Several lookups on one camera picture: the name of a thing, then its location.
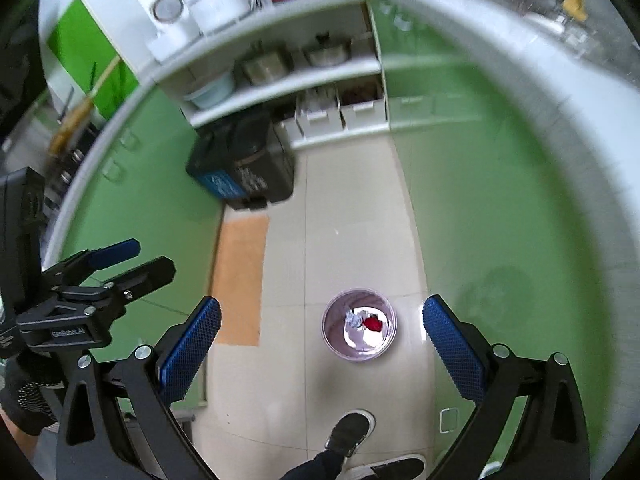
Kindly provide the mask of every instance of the blue textured pad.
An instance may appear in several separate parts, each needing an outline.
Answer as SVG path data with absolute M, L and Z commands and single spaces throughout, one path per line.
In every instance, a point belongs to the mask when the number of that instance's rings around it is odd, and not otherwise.
M 182 400 L 220 330 L 222 310 L 214 298 L 201 303 L 184 335 L 159 370 L 160 398 L 165 406 Z
M 111 266 L 135 258 L 139 254 L 140 242 L 135 238 L 130 238 L 118 244 L 98 249 L 89 257 L 89 265 L 95 270 L 108 269 Z
M 460 395 L 482 402 L 484 367 L 437 298 L 424 302 L 422 322 Z

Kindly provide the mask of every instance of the orange mat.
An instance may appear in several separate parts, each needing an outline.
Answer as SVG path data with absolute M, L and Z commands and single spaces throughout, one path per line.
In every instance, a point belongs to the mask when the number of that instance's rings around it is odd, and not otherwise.
M 262 301 L 262 264 L 269 217 L 224 222 L 213 270 L 211 295 L 220 302 L 222 327 L 216 343 L 258 346 Z

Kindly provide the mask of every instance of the black trash bin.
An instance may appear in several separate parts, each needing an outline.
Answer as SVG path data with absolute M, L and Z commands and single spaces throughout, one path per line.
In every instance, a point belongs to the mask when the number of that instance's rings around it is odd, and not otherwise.
M 262 107 L 217 121 L 199 134 L 187 173 L 234 209 L 265 207 L 293 193 L 294 156 Z

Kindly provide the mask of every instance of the white appliance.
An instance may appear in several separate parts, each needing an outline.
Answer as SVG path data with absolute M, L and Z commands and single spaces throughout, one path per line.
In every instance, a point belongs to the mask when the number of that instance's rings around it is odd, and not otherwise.
M 146 46 L 157 61 L 169 59 L 200 37 L 200 27 L 184 0 L 154 0 L 149 10 L 158 35 Z
M 215 32 L 251 12 L 251 0 L 186 0 L 203 33 Z

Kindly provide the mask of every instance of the purple plastic bin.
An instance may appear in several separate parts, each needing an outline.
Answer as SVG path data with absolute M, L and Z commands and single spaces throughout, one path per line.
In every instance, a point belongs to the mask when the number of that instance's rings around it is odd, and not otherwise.
M 377 314 L 382 332 L 363 326 L 352 328 L 345 322 L 347 311 L 354 314 Z M 322 337 L 327 346 L 347 361 L 367 361 L 381 355 L 396 336 L 398 321 L 391 304 L 366 288 L 354 288 L 340 293 L 327 305 L 322 316 Z

